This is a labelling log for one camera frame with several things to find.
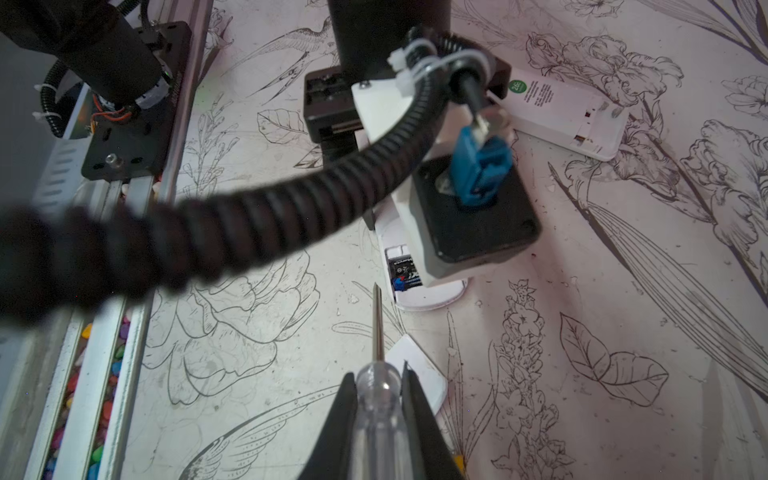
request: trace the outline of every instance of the hummingbird drawing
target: hummingbird drawing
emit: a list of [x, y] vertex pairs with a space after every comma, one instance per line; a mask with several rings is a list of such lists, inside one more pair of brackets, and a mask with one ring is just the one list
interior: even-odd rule
[[249, 97], [259, 93], [262, 90], [270, 88], [275, 84], [282, 83], [283, 86], [280, 87], [280, 90], [278, 90], [278, 92], [275, 93], [272, 98], [264, 102], [269, 103], [277, 95], [283, 93], [286, 88], [291, 86], [297, 78], [301, 77], [306, 68], [309, 67], [312, 62], [320, 60], [327, 55], [331, 55], [333, 58], [331, 65], [337, 65], [339, 63], [339, 54], [336, 51], [336, 42], [334, 41], [333, 30], [331, 29], [331, 18], [326, 18], [326, 20], [323, 22], [323, 28], [320, 31], [314, 31], [311, 28], [297, 28], [296, 30], [289, 31], [285, 35], [281, 35], [280, 37], [268, 41], [259, 49], [252, 51], [245, 57], [235, 62], [235, 64], [232, 65], [222, 75], [228, 74], [232, 70], [240, 67], [242, 64], [255, 57], [259, 57], [273, 51], [282, 51], [288, 49], [300, 51], [302, 53], [301, 58], [299, 58], [296, 63], [289, 66], [288, 69], [282, 71], [276, 78], [264, 85], [262, 88], [259, 88], [252, 94], [248, 95]]

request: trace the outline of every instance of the screw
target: screw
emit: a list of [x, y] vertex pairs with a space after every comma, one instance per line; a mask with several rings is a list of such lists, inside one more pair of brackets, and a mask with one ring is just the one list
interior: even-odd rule
[[109, 154], [104, 159], [104, 162], [114, 169], [118, 169], [123, 166], [123, 161], [116, 154]]

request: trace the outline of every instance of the zip tie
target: zip tie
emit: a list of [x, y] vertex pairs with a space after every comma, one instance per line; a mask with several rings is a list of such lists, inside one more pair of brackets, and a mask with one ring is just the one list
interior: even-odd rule
[[35, 117], [35, 120], [40, 121], [42, 118], [45, 118], [45, 117], [59, 117], [59, 118], [61, 118], [61, 115], [57, 114], [54, 111], [45, 111], [43, 113], [40, 113], [39, 111], [33, 111], [32, 112], [32, 117]]
[[[479, 50], [469, 49], [469, 50], [460, 50], [440, 58], [439, 61], [430, 62], [421, 71], [418, 71], [413, 75], [413, 83], [414, 84], [417, 83], [419, 80], [424, 78], [430, 72], [438, 68], [444, 68], [446, 65], [450, 64], [452, 61], [455, 61], [464, 57], [474, 58], [482, 66], [483, 70], [485, 70], [486, 80], [490, 80], [491, 76], [493, 75], [493, 72], [491, 72], [491, 64], [488, 61], [488, 57], [486, 57], [485, 54]], [[419, 66], [420, 63], [421, 62], [414, 65], [414, 70], [415, 70], [415, 67]]]
[[40, 85], [35, 85], [35, 90], [37, 90], [37, 91], [40, 91], [40, 90], [42, 90], [43, 88], [50, 88], [51, 90], [53, 90], [53, 92], [54, 92], [54, 93], [58, 92], [58, 88], [54, 87], [54, 86], [53, 86], [53, 85], [51, 85], [51, 84], [40, 84]]
[[437, 55], [437, 47], [435, 44], [426, 38], [417, 38], [416, 40], [406, 45], [405, 49], [398, 48], [397, 50], [392, 51], [392, 53], [390, 53], [389, 57], [386, 59], [387, 63], [392, 66], [392, 69], [395, 72], [405, 70], [408, 67], [408, 55], [410, 55], [414, 48], [417, 47], [427, 47], [432, 55]]
[[427, 47], [433, 55], [437, 55], [437, 47], [426, 38], [417, 38], [416, 40], [412, 41], [406, 46], [406, 49], [403, 50], [402, 54], [408, 58], [408, 55], [410, 55], [413, 49], [417, 47]]

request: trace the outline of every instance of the white zip tie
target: white zip tie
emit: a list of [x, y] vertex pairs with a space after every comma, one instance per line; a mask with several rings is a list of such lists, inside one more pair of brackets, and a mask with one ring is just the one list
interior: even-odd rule
[[40, 90], [42, 90], [43, 88], [50, 88], [51, 90], [53, 90], [53, 92], [54, 92], [54, 93], [58, 92], [58, 88], [54, 87], [54, 86], [53, 86], [53, 85], [51, 85], [51, 84], [40, 84], [40, 85], [35, 85], [35, 90], [37, 90], [37, 91], [40, 91]]
[[427, 47], [433, 55], [437, 55], [437, 47], [426, 38], [417, 38], [416, 40], [412, 41], [406, 46], [405, 50], [402, 51], [402, 54], [408, 58], [408, 55], [413, 51], [414, 48], [417, 47]]
[[[414, 84], [417, 83], [419, 80], [421, 80], [426, 75], [428, 75], [429, 72], [434, 71], [438, 68], [443, 68], [449, 63], [451, 63], [452, 61], [458, 60], [463, 57], [471, 57], [477, 60], [478, 63], [482, 66], [483, 70], [485, 70], [486, 80], [491, 79], [493, 72], [491, 71], [491, 63], [488, 61], [488, 57], [486, 57], [485, 54], [483, 54], [479, 50], [468, 49], [468, 50], [459, 50], [455, 53], [451, 53], [450, 55], [446, 55], [445, 57], [440, 58], [439, 61], [429, 62], [429, 64], [426, 67], [424, 67], [421, 71], [418, 71], [413, 75], [413, 83]], [[419, 66], [419, 64], [421, 64], [422, 61], [414, 65], [414, 69], [415, 67]]]
[[45, 118], [45, 117], [59, 117], [59, 118], [61, 118], [61, 115], [57, 114], [54, 111], [45, 111], [43, 113], [40, 113], [39, 111], [33, 111], [32, 112], [32, 117], [35, 117], [35, 120], [40, 121], [42, 118]]

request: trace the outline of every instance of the orange wire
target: orange wire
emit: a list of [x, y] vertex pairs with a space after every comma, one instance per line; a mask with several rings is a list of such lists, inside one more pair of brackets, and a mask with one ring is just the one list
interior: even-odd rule
[[107, 118], [107, 120], [109, 120], [109, 121], [123, 121], [123, 120], [125, 120], [126, 118], [128, 118], [128, 117], [130, 117], [130, 116], [131, 116], [131, 113], [130, 113], [130, 112], [128, 112], [128, 113], [126, 113], [125, 115], [123, 115], [122, 117], [118, 117], [118, 118], [106, 117], [106, 118]]
[[98, 97], [96, 96], [96, 94], [94, 94], [94, 105], [96, 105], [96, 108], [99, 111], [104, 111], [104, 109], [101, 108], [101, 102], [98, 100]]

